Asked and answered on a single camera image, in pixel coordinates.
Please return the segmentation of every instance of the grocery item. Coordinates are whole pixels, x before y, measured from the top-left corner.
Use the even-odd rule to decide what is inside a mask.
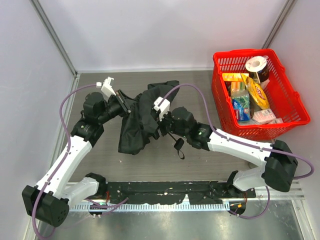
[[[268,124],[283,124],[284,121],[282,120],[282,118],[276,118],[275,120],[269,122]]]
[[[270,105],[267,100],[267,96],[265,92],[262,90],[262,88],[260,87],[260,85],[255,83],[255,81],[249,76],[248,77],[242,76],[242,79],[254,102],[262,110],[268,109]]]
[[[233,81],[230,87],[231,97],[242,96],[243,92],[246,91],[246,85],[243,81]]]
[[[257,84],[263,83],[269,78],[267,59],[263,56],[254,56],[245,63],[245,69]]]
[[[283,119],[284,123],[276,125],[264,124],[240,126],[235,118],[235,112],[230,103],[232,99],[225,88],[222,73],[232,71],[238,73],[242,72],[243,69],[246,71],[243,59],[245,59],[244,63],[246,63],[247,59],[250,59],[253,56],[268,56],[267,64],[269,67],[270,83],[267,85],[264,92],[269,101],[270,108],[277,118]],[[221,129],[223,131],[253,141],[263,141],[276,139],[281,134],[310,122],[308,111],[302,103],[299,94],[295,93],[297,89],[292,87],[290,77],[286,75],[285,68],[281,64],[275,51],[272,49],[239,49],[216,52],[213,55],[213,61],[214,69],[211,89],[216,102]],[[301,79],[301,83],[308,84],[308,81]]]
[[[256,111],[253,115],[253,120],[257,121],[260,124],[268,124],[276,119],[275,114],[273,111],[268,108],[261,111]]]
[[[242,82],[242,75],[249,77],[249,73],[222,73],[225,82]]]
[[[250,95],[247,90],[238,91],[232,98],[232,106],[238,122],[250,120]]]

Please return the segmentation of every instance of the white bracket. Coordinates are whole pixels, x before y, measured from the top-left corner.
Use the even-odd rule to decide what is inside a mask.
[[[114,78],[108,76],[108,78],[104,80],[101,87],[101,92],[103,92],[108,98],[110,98],[112,95],[116,95],[114,89],[112,88],[113,82]]]
[[[160,106],[159,103],[162,101],[162,97],[158,97],[157,100],[154,101],[154,107],[153,109],[156,110],[156,111],[159,111],[160,110],[160,114],[159,114],[159,120],[162,121],[162,119],[164,118],[164,115],[167,114],[167,112],[169,112],[170,110],[170,102],[165,99],[163,101],[163,103],[161,103]]]

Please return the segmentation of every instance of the yellow package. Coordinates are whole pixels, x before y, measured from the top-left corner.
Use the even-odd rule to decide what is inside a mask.
[[[243,82],[242,75],[249,77],[249,73],[222,73],[222,78],[225,82]]]
[[[246,88],[254,102],[262,110],[269,109],[270,105],[267,96],[265,92],[262,90],[261,86],[249,76],[242,75],[242,80],[244,81],[244,84],[246,85]]]

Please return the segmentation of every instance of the red basket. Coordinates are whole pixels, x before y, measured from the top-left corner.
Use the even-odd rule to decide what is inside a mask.
[[[245,64],[254,56],[268,56],[270,82],[264,90],[270,108],[283,123],[239,125],[222,73],[246,73]],[[271,49],[242,49],[213,55],[212,93],[222,129],[230,134],[255,141],[274,139],[296,126],[306,125],[310,117],[298,92],[294,91],[276,53]]]

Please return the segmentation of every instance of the black cloth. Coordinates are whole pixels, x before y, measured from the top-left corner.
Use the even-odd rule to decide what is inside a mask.
[[[158,133],[158,124],[152,116],[152,109],[158,97],[164,97],[171,89],[179,85],[179,81],[152,83],[147,90],[135,97],[127,99],[131,113],[122,118],[118,152],[136,155],[150,143],[149,138]],[[172,102],[179,89],[167,98]]]

